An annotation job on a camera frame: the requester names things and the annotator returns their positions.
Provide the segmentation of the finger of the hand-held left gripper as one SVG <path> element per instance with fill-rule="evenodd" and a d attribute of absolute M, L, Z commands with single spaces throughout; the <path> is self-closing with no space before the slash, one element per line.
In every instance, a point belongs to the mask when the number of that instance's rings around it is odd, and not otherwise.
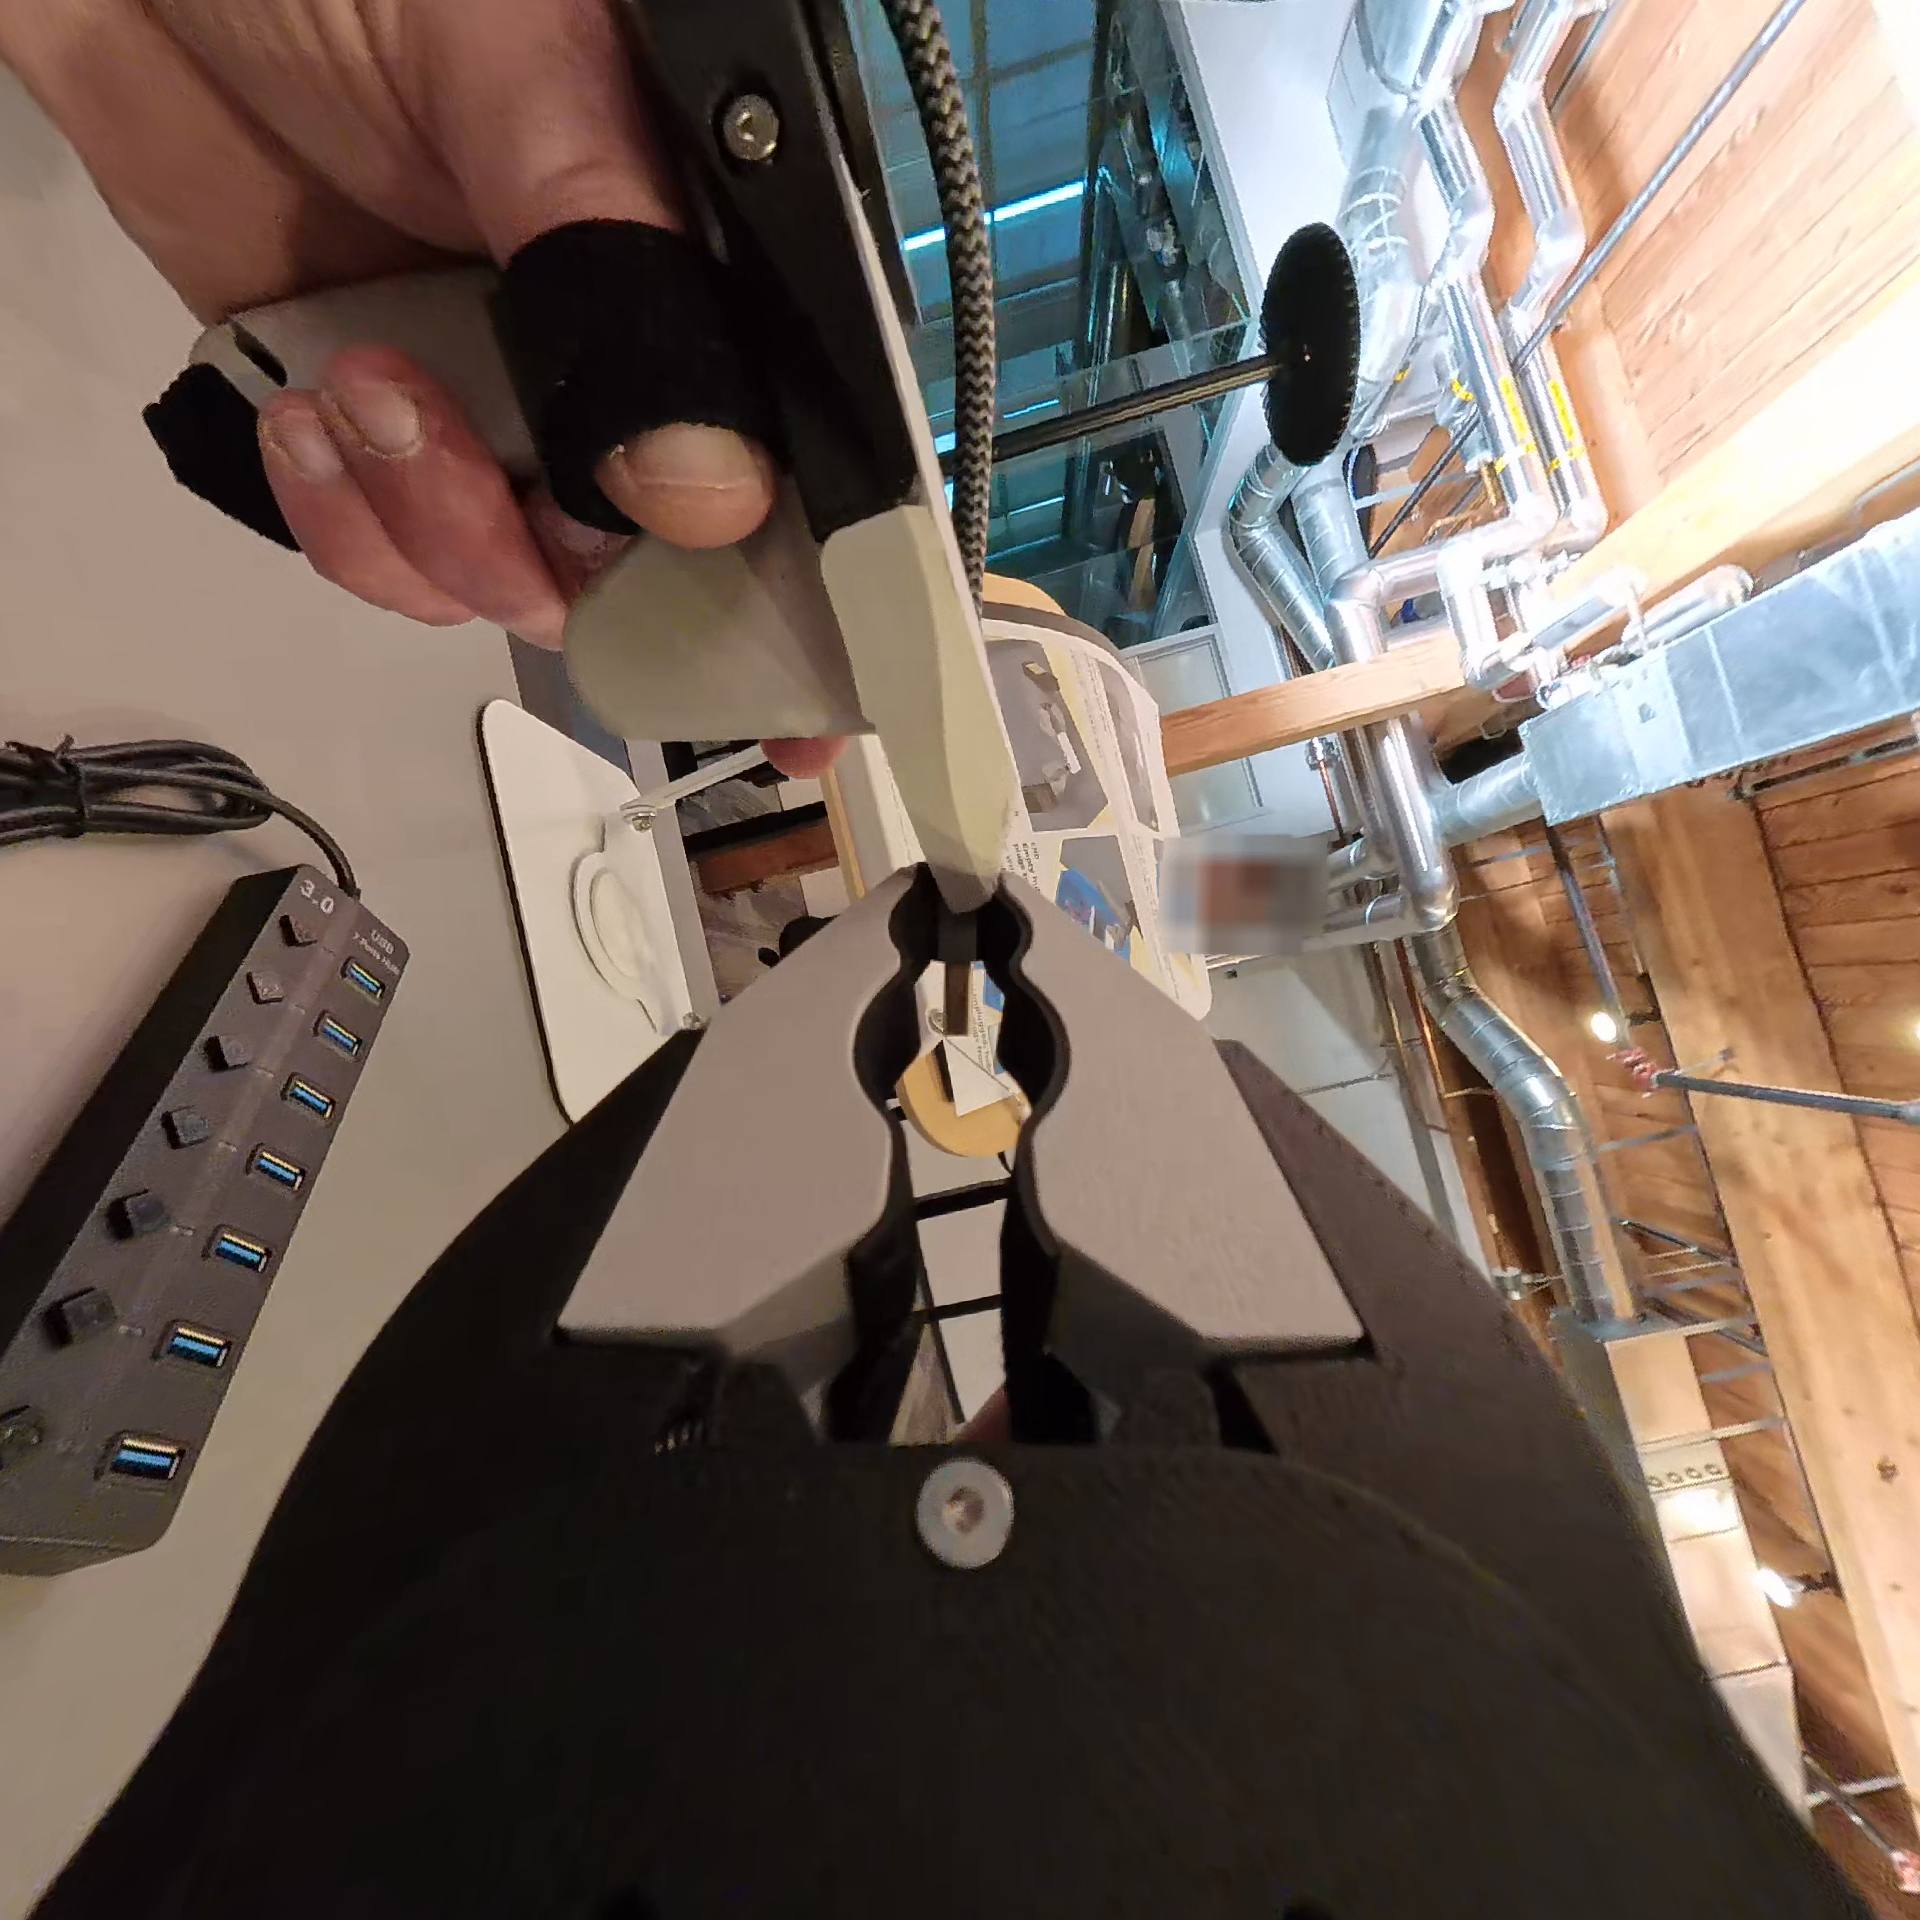
<path fill-rule="evenodd" d="M 871 516 L 823 533 L 820 574 L 938 892 L 977 915 L 1002 892 L 1024 775 L 946 522 Z"/>

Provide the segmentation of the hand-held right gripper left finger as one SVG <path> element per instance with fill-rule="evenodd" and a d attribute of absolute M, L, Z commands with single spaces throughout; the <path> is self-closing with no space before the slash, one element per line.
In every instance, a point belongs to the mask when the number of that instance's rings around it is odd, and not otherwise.
<path fill-rule="evenodd" d="M 771 1365 L 831 1444 L 889 1444 L 917 1356 L 909 1138 L 917 870 L 864 892 L 688 1052 L 555 1330 Z"/>

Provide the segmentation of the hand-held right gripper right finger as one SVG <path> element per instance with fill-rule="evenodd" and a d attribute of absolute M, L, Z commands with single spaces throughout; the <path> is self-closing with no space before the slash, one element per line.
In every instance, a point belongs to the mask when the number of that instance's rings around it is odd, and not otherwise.
<path fill-rule="evenodd" d="M 1363 1322 L 1207 1032 L 1002 880 L 977 915 L 1032 1095 L 1002 1217 L 1016 1444 L 1101 1444 L 1151 1379 L 1363 1356 Z"/>

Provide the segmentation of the black usb hub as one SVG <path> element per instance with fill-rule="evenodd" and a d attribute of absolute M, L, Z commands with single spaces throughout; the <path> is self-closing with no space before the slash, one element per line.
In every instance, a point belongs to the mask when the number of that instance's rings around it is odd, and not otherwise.
<path fill-rule="evenodd" d="M 188 939 L 0 1236 L 0 1572 L 169 1538 L 401 975 L 333 870 L 239 880 Z"/>

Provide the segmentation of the person's left hand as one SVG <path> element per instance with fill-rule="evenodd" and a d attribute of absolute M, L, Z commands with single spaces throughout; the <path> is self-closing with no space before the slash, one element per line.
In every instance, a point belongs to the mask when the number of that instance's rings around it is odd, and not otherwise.
<path fill-rule="evenodd" d="M 518 259 L 555 225 L 688 232 L 602 0 L 5 0 L 0 53 L 206 329 L 446 251 Z M 401 345 L 342 345 L 251 442 L 310 574 L 436 631 L 555 650 L 620 553 L 518 490 Z"/>

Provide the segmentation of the instruction sheet on board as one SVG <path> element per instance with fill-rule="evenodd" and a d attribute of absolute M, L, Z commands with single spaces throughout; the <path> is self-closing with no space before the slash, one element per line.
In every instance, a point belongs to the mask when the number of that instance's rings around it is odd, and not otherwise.
<path fill-rule="evenodd" d="M 1060 609 L 1032 578 L 986 578 L 986 602 Z M 973 972 L 973 1022 L 941 1032 L 941 972 L 917 975 L 917 1055 L 897 1079 L 909 1114 L 957 1156 L 1002 1156 L 1024 1138 L 1032 1095 L 1002 1074 L 1002 988 Z"/>

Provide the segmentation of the white stand base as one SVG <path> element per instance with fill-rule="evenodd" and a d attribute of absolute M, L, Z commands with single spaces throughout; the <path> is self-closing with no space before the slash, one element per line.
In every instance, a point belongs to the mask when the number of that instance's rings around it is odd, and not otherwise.
<path fill-rule="evenodd" d="M 518 705 L 476 708 L 476 754 L 554 1095 L 583 1121 L 670 1038 L 714 1014 L 678 819 L 620 819 L 670 759 L 636 743 L 620 771 Z"/>

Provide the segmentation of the black pole with disc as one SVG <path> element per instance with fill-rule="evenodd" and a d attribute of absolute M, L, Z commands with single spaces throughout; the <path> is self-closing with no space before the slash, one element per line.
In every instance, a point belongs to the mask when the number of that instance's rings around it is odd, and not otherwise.
<path fill-rule="evenodd" d="M 1066 446 L 1101 425 L 1138 425 L 1151 416 L 1205 404 L 1225 393 L 1262 393 L 1268 442 L 1284 446 L 1284 463 L 1313 472 L 1344 446 L 1353 421 L 1353 372 L 1363 372 L 1353 259 L 1330 225 L 1297 225 L 1262 287 L 1262 357 L 1005 425 L 990 438 L 990 463 Z"/>

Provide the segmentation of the silver round duct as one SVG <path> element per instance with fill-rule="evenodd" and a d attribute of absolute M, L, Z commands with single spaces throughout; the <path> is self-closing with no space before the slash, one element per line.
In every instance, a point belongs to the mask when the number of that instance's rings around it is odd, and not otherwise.
<path fill-rule="evenodd" d="M 1268 442 L 1225 516 L 1225 540 L 1284 641 L 1330 680 L 1330 669 L 1383 669 L 1383 619 L 1408 594 L 1441 594 L 1441 631 L 1471 687 L 1550 680 L 1582 641 L 1582 619 L 1550 624 L 1547 585 L 1594 553 L 1612 507 L 1582 416 L 1550 357 L 1550 295 L 1566 287 L 1588 225 L 1547 110 L 1566 27 L 1594 10 L 1514 10 L 1505 80 L 1496 134 L 1528 214 L 1528 279 L 1505 307 L 1482 295 L 1496 181 L 1463 134 L 1458 88 L 1481 60 L 1481 27 L 1498 10 L 1353 10 L 1353 53 L 1374 88 L 1347 188 L 1344 249 L 1363 295 L 1353 421 L 1313 472 Z M 1451 404 L 1496 486 L 1496 516 L 1428 533 L 1414 553 L 1363 553 L 1363 507 L 1347 458 L 1393 421 L 1399 380 L 1420 345 L 1451 345 Z M 1566 1309 L 1588 1328 L 1633 1328 L 1638 1299 L 1602 1217 L 1594 1138 L 1566 1074 L 1481 992 L 1458 939 L 1451 845 L 1539 819 L 1528 759 L 1441 785 L 1414 716 L 1313 722 L 1344 743 L 1353 785 L 1353 838 L 1327 863 L 1330 907 L 1313 946 L 1408 939 L 1434 1032 L 1481 1062 L 1525 1129 L 1525 1156 L 1547 1195 Z"/>

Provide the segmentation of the silver rectangular duct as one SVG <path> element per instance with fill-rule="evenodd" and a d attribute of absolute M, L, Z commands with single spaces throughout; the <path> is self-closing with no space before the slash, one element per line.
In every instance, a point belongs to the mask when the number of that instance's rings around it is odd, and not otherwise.
<path fill-rule="evenodd" d="M 1920 708 L 1920 516 L 1525 722 L 1550 824 Z"/>

